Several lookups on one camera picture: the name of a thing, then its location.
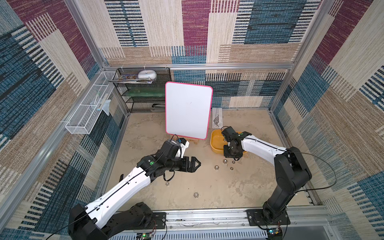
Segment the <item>yellow plastic storage box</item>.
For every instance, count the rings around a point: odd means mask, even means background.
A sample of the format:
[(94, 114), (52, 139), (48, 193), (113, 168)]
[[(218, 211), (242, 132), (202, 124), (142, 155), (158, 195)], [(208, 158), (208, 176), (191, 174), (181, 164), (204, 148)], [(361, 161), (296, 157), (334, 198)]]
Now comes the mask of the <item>yellow plastic storage box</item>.
[(224, 136), (222, 135), (221, 130), (215, 129), (212, 131), (210, 145), (211, 145), (211, 150), (215, 154), (219, 154), (222, 156), (226, 155), (224, 153), (224, 146), (227, 146), (228, 142), (226, 142)]

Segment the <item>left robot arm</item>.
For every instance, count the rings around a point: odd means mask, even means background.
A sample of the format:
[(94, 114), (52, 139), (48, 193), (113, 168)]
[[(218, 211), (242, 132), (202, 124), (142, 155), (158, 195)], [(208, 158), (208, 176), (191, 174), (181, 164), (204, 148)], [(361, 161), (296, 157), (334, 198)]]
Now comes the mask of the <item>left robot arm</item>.
[(76, 205), (70, 211), (68, 234), (73, 240), (108, 240), (125, 230), (155, 229), (160, 218), (143, 202), (129, 210), (118, 210), (141, 189), (166, 171), (194, 173), (201, 162), (184, 155), (189, 142), (167, 140), (152, 155), (144, 156), (133, 170), (104, 195), (87, 204)]

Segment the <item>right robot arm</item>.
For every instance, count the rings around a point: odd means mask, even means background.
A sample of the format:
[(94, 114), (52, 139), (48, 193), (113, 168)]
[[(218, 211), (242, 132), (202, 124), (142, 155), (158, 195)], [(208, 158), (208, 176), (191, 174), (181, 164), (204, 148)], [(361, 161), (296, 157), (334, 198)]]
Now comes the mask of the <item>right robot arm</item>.
[(222, 135), (228, 143), (224, 156), (240, 160), (244, 152), (252, 153), (275, 167), (277, 186), (271, 197), (263, 204), (263, 222), (272, 225), (286, 214), (286, 206), (294, 195), (312, 178), (312, 173), (295, 147), (284, 148), (258, 139), (248, 132), (237, 133), (225, 126)]

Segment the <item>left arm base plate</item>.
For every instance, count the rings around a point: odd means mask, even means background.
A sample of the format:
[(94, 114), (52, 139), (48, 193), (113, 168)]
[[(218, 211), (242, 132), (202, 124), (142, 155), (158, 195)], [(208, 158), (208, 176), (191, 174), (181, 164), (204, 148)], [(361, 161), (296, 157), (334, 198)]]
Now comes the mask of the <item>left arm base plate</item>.
[(167, 218), (166, 212), (154, 212), (151, 215), (145, 215), (144, 220), (134, 227), (128, 227), (128, 230), (152, 230), (156, 229), (165, 229), (164, 221)]

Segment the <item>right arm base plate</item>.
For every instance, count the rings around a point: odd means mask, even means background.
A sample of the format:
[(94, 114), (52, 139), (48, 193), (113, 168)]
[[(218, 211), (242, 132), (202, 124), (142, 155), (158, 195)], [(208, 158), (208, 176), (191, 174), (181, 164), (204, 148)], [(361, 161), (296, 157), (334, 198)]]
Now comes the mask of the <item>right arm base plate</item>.
[(291, 224), (286, 210), (273, 214), (264, 209), (248, 209), (246, 214), (250, 226), (286, 226)]

